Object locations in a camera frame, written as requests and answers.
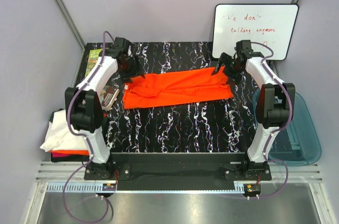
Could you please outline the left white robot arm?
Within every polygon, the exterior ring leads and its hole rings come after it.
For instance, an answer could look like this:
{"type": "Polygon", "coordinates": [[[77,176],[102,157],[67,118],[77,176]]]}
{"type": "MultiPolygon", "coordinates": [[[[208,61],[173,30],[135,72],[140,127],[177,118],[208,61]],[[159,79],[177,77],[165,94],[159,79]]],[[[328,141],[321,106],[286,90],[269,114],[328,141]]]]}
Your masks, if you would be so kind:
{"type": "Polygon", "coordinates": [[[110,48],[106,48],[104,43],[90,73],[76,87],[65,90],[69,132],[84,139],[90,155],[87,168],[104,180],[113,176],[114,166],[109,161],[110,151],[104,139],[104,112],[99,95],[114,74],[120,75],[125,83],[131,83],[134,77],[144,76],[138,58],[132,54],[131,42],[121,37],[116,37],[110,48]]]}

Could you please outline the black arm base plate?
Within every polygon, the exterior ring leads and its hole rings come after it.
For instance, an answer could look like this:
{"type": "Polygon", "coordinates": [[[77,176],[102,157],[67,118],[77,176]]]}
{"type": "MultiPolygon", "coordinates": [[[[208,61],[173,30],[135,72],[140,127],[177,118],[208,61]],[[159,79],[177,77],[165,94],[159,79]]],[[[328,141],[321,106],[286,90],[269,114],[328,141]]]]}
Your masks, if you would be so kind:
{"type": "Polygon", "coordinates": [[[215,176],[227,181],[270,181],[266,161],[250,162],[245,153],[112,153],[106,164],[90,164],[86,180],[128,181],[146,175],[215,176]]]}

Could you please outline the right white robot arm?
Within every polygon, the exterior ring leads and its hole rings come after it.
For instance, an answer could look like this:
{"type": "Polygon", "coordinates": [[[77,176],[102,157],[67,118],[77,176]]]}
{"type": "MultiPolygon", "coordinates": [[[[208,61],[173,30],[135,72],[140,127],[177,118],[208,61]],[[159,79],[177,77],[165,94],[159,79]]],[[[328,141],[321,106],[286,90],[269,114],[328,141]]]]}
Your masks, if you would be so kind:
{"type": "Polygon", "coordinates": [[[268,164],[272,144],[280,131],[288,127],[293,117],[296,88],[293,83],[280,79],[268,66],[261,52],[252,49],[251,40],[236,43],[233,56],[223,52],[212,71],[212,76],[222,73],[227,77],[227,84],[239,84],[243,73],[248,73],[260,88],[255,116],[258,127],[251,146],[247,149],[240,173],[247,180],[254,179],[268,164]]]}

